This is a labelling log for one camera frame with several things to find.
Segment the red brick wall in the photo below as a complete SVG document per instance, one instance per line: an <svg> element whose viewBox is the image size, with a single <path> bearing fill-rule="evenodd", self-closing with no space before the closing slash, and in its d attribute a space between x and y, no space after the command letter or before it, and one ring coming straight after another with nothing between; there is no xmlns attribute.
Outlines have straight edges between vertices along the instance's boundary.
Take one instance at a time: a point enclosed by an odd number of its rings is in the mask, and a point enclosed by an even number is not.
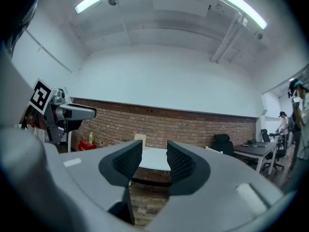
<svg viewBox="0 0 309 232"><path fill-rule="evenodd" d="M174 111L119 103L74 99L74 103L97 109L97 117L84 121L72 134L72 147L88 139L90 132L99 147L146 134L146 146L166 148L167 140L199 147L210 146L214 134L226 133L234 145L255 138L255 118Z"/></svg>

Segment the black office chair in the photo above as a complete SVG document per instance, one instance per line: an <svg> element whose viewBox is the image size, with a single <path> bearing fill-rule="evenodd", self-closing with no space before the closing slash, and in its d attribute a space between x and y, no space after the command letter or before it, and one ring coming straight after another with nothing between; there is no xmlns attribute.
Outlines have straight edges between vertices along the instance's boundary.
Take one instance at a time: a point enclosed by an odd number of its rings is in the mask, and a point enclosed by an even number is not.
<svg viewBox="0 0 309 232"><path fill-rule="evenodd" d="M269 135L267 134L267 130L262 129L261 132L262 132L262 138L263 138L264 142L270 142L270 138L269 138ZM277 140L277 146L276 147L277 147L277 152L276 152L276 158L275 159L276 159L276 161L279 161L280 158L283 158L286 155L286 149L284 149L284 140L282 140L282 139ZM269 159L272 159L272 157L273 157L273 152L270 152L265 158L267 160L269 160ZM265 163L262 170L264 170L265 168L269 168L270 165L271 165L271 162ZM273 166L274 166L274 169L276 170L276 172L278 171L277 167L282 167L282 170L284 169L283 165L278 164L276 162L274 162Z"/></svg>
<svg viewBox="0 0 309 232"><path fill-rule="evenodd" d="M223 154L234 156L234 146L227 134L215 134L211 148L216 151L223 151Z"/></svg>

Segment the red box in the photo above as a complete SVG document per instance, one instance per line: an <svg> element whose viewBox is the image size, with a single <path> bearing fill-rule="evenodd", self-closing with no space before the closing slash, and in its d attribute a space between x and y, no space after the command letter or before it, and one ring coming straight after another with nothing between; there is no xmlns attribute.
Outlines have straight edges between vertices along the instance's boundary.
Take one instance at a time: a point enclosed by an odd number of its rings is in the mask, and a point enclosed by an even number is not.
<svg viewBox="0 0 309 232"><path fill-rule="evenodd" d="M89 144L88 140L81 140L79 141L78 150L90 150L90 149L96 149L97 146L95 144Z"/></svg>

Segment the yellow bottle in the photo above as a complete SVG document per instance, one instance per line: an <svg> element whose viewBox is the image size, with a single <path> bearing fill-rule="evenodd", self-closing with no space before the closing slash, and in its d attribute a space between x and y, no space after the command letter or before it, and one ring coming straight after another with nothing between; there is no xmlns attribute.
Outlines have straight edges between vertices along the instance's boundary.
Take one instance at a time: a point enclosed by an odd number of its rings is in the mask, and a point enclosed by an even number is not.
<svg viewBox="0 0 309 232"><path fill-rule="evenodd" d="M92 144L92 140L93 140L93 135L92 135L92 132L91 132L90 135L89 135L89 144L90 145Z"/></svg>

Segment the wooden floor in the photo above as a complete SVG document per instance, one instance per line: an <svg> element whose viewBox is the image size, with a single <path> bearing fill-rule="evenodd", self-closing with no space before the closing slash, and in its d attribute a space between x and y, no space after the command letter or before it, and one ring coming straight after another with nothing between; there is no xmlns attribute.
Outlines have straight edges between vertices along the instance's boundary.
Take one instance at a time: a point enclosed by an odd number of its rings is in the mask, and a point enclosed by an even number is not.
<svg viewBox="0 0 309 232"><path fill-rule="evenodd" d="M271 175L268 175L269 168L267 168L260 173L281 190L283 190L284 185L289 180L288 171L291 164L293 150L294 146L291 146L287 150L286 156L278 161L279 164L285 166L284 170L278 168L278 171L276 172L273 169ZM135 218L135 226L143 228L151 222L156 214L158 214L168 202L168 188L155 188L132 183L130 187L130 196Z"/></svg>

